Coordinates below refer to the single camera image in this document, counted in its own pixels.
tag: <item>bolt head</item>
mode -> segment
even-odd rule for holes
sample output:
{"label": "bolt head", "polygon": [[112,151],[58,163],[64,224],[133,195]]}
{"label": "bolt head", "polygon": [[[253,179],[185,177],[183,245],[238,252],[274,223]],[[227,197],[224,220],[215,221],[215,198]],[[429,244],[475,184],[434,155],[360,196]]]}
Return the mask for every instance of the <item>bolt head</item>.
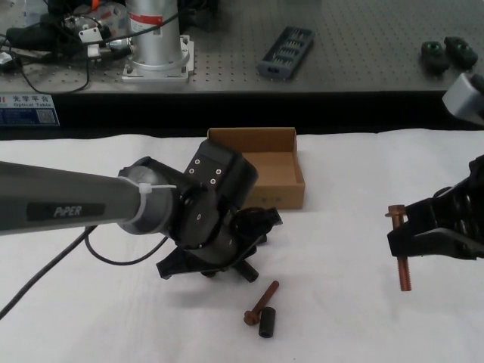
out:
{"label": "bolt head", "polygon": [[398,204],[395,206],[388,207],[388,213],[385,217],[393,217],[393,216],[404,216],[405,215],[405,206],[402,204]]}
{"label": "bolt head", "polygon": [[244,314],[244,322],[252,327],[259,323],[259,316],[255,312],[246,311]]}

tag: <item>label sticker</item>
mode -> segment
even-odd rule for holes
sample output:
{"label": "label sticker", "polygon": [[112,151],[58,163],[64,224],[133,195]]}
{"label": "label sticker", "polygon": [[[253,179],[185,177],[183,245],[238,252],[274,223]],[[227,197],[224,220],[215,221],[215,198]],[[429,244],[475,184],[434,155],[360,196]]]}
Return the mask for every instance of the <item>label sticker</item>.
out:
{"label": "label sticker", "polygon": [[0,126],[59,126],[52,96],[0,94]]}
{"label": "label sticker", "polygon": [[[163,22],[163,17],[149,17],[146,15],[129,14],[131,18],[131,31],[141,32],[142,30],[150,29],[155,25],[160,25]],[[163,28],[159,28],[150,33],[153,36],[163,37]]]}

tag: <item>metal cylinder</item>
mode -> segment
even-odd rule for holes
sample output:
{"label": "metal cylinder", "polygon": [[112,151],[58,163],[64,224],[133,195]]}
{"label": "metal cylinder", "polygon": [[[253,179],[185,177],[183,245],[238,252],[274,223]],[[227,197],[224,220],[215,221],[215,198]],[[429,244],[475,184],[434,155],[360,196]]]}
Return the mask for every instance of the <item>metal cylinder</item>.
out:
{"label": "metal cylinder", "polygon": [[[133,33],[156,26],[178,12],[176,0],[126,0],[126,7]],[[135,36],[132,42],[132,63],[141,69],[169,70],[186,63],[178,19],[153,32]]]}

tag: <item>gray tool holder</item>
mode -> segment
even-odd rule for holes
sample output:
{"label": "gray tool holder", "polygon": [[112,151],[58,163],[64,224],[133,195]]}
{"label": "gray tool holder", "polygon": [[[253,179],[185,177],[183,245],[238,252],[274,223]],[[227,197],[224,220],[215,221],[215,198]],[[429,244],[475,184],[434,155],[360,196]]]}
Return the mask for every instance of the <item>gray tool holder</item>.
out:
{"label": "gray tool holder", "polygon": [[308,52],[315,38],[312,30],[288,26],[257,65],[261,76],[289,79]]}

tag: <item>metal bracket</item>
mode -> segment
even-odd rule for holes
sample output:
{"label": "metal bracket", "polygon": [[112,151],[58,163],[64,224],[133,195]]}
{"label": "metal bracket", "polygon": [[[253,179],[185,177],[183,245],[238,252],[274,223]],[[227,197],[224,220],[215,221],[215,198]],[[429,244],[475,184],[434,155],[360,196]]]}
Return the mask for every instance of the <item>metal bracket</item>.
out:
{"label": "metal bracket", "polygon": [[[83,43],[99,42],[103,40],[101,32],[98,28],[87,29],[79,32],[79,38]],[[93,58],[99,56],[101,56],[99,44],[88,45],[88,57]]]}

